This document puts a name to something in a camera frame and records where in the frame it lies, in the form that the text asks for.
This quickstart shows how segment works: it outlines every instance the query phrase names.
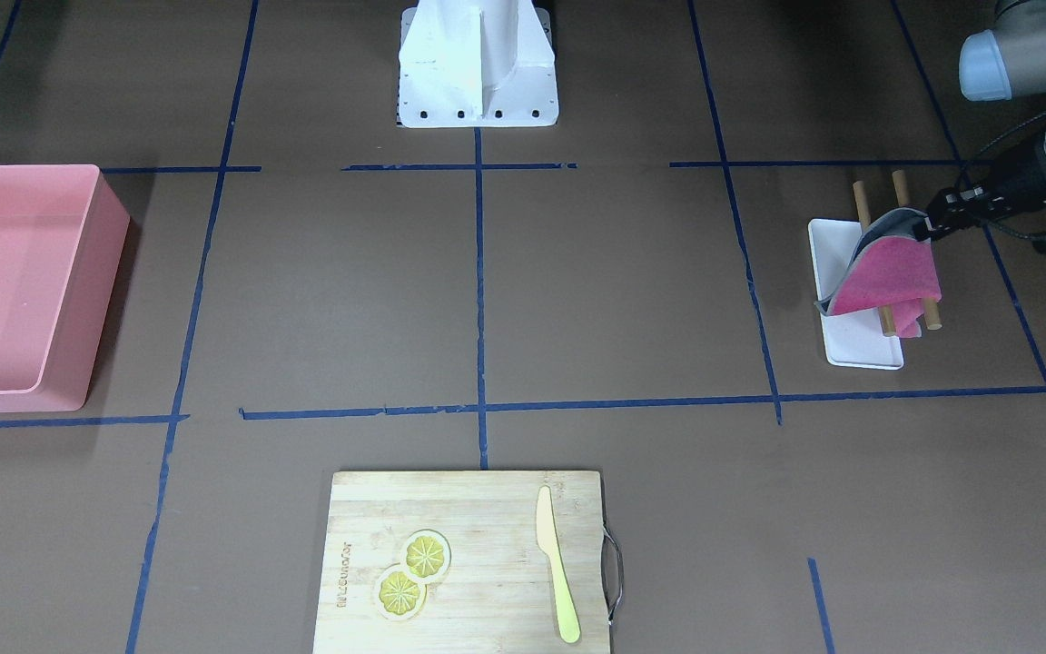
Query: light blue cap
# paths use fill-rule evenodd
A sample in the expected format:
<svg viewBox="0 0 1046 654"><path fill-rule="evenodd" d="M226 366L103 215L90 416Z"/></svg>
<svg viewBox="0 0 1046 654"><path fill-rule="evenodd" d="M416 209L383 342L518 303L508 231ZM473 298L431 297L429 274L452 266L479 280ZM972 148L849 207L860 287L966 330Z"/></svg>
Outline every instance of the light blue cap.
<svg viewBox="0 0 1046 654"><path fill-rule="evenodd" d="M959 53L959 87L968 99L1011 99L1008 68L992 30L967 38Z"/></svg>

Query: cutting board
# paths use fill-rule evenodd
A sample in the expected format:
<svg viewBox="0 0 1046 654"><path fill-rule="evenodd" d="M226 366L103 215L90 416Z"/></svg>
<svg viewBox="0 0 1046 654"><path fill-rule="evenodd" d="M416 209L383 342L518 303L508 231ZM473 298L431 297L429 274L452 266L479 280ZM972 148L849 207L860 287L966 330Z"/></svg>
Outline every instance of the cutting board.
<svg viewBox="0 0 1046 654"><path fill-rule="evenodd" d="M551 571L536 540L540 488L581 621L560 638ZM376 583L419 529L447 538L451 563L423 609L390 621ZM328 500L314 654L609 653L598 472L338 472Z"/></svg>

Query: yellow knife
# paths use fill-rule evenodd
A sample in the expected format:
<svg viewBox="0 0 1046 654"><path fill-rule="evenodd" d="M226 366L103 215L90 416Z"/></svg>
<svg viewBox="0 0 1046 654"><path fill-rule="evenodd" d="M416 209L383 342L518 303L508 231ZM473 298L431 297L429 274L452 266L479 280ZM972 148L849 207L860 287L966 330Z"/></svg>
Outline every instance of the yellow knife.
<svg viewBox="0 0 1046 654"><path fill-rule="evenodd" d="M575 615L572 589L564 574L564 558L560 556L560 539L555 537L555 516L551 509L551 488L540 487L540 497L535 502L535 533L540 549L551 562L551 585L555 588L555 617L560 622L560 637L564 642L581 638L581 619Z"/></svg>

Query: white plate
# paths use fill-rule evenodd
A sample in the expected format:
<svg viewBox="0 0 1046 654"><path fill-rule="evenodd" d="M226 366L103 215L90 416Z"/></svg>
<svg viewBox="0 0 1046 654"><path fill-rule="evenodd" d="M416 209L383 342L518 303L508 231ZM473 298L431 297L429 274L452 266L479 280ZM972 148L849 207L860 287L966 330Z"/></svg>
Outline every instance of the white plate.
<svg viewBox="0 0 1046 654"><path fill-rule="evenodd" d="M826 297L846 276L850 256L863 236L860 224L850 220L815 218L810 221L810 255L814 257L814 285L818 299ZM823 315L822 342L825 359L847 368L902 368L902 340L883 336L879 310L844 315Z"/></svg>

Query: metal handle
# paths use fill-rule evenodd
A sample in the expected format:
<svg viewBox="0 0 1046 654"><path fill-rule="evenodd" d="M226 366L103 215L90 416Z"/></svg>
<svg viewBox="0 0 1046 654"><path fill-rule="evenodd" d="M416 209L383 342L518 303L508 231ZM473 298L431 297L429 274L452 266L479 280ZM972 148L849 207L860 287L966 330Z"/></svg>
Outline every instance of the metal handle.
<svg viewBox="0 0 1046 654"><path fill-rule="evenodd" d="M602 539L605 540L605 543L611 545L611 549L613 549L616 554L616 582L618 584L618 588L616 588L616 599L611 602L610 606L608 606L608 626L610 627L615 621L616 609L619 609L619 604L623 601L623 558L622 555L619 554L619 543L616 542L616 539L613 538L611 532L608 531L608 525L602 526ZM607 600L608 576L607 571L602 570L602 556L599 558L599 568L601 569L602 595L605 595L605 600Z"/></svg>

